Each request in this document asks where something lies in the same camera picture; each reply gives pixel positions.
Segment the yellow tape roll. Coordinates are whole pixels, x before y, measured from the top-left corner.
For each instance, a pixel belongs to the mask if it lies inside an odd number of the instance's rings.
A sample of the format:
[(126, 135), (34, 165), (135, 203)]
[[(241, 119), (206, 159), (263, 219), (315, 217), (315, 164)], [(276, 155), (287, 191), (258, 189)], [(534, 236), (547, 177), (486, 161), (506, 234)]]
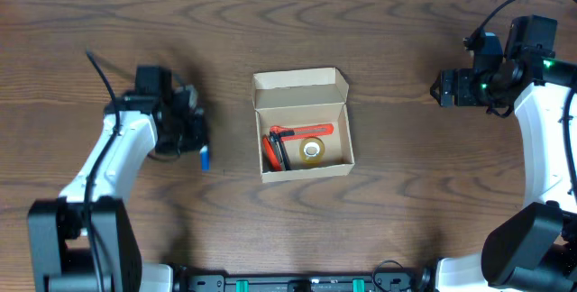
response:
[(325, 154), (325, 145), (317, 137), (305, 138), (300, 144), (300, 158), (305, 163), (319, 163)]

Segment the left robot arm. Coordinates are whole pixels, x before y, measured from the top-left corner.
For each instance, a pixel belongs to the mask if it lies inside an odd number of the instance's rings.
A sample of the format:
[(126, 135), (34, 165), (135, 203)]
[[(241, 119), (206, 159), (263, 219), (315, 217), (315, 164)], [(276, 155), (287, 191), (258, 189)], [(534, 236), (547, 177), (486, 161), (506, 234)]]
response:
[(103, 129), (78, 174), (58, 197), (27, 215), (38, 291), (175, 291), (166, 264), (142, 259), (126, 210), (143, 162), (197, 151), (209, 168), (204, 110), (194, 86), (161, 66), (140, 66), (134, 87), (112, 96)]

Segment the red stapler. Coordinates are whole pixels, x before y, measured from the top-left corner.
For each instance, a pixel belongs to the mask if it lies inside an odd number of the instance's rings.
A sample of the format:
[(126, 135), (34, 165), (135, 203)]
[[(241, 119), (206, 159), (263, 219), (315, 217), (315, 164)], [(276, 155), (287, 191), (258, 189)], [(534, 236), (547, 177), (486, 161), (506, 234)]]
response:
[(289, 157), (283, 143), (283, 138), (290, 135), (292, 132), (270, 132), (262, 139), (265, 155), (274, 171), (291, 170)]

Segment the red utility knife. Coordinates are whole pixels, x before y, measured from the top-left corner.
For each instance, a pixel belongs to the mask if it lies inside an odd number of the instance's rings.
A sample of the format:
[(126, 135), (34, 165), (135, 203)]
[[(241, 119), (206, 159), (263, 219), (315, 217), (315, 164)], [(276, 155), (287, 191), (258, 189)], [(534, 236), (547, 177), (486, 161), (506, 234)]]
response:
[(311, 137), (326, 136), (331, 135), (333, 132), (334, 126), (331, 123), (293, 128), (275, 125), (270, 128), (270, 134), (279, 136), (283, 141), (294, 141)]

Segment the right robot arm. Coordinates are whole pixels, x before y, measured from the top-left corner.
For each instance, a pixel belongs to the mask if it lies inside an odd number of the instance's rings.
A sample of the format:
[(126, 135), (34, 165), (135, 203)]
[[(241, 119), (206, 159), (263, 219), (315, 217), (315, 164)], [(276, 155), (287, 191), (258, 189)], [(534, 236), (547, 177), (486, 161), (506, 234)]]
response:
[(524, 154), (522, 209), (480, 252), (437, 262), (434, 291), (576, 289), (576, 67), (555, 57), (557, 22), (514, 19), (507, 43), (479, 31), (465, 47), (471, 68), (439, 73), (430, 94), (442, 107), (483, 107), (514, 116)]

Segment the cardboard box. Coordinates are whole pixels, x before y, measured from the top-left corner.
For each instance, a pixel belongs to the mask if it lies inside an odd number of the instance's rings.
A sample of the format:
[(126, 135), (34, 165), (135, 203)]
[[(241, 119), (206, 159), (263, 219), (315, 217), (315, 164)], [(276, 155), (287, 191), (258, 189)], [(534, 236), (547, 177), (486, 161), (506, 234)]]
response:
[(355, 158), (348, 91), (334, 67), (253, 75), (252, 104), (264, 183), (351, 172)]

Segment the blue marker pen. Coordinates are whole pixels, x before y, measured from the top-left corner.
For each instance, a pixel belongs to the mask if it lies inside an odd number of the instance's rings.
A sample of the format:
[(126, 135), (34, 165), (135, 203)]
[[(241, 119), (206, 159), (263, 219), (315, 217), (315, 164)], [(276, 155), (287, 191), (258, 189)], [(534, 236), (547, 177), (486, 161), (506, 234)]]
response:
[(207, 145), (204, 145), (200, 149), (199, 155), (200, 155), (200, 161), (201, 161), (201, 169), (203, 171), (209, 171), (210, 170), (210, 156), (209, 156), (209, 148)]

